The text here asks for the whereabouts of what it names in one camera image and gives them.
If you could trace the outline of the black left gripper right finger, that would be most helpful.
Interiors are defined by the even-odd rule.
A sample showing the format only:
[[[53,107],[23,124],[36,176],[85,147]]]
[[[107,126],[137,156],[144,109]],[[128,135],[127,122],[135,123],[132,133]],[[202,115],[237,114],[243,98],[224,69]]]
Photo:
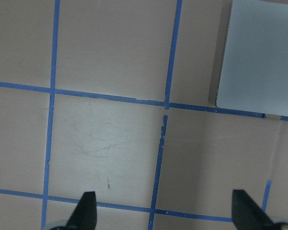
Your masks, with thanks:
[[[232,191],[231,218],[237,230],[281,229],[244,190]]]

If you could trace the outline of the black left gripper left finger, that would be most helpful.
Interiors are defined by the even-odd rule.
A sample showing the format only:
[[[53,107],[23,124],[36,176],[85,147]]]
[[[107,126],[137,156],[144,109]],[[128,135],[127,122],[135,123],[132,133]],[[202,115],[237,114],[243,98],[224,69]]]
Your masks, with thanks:
[[[70,216],[65,229],[94,230],[97,224],[96,194],[84,192]]]

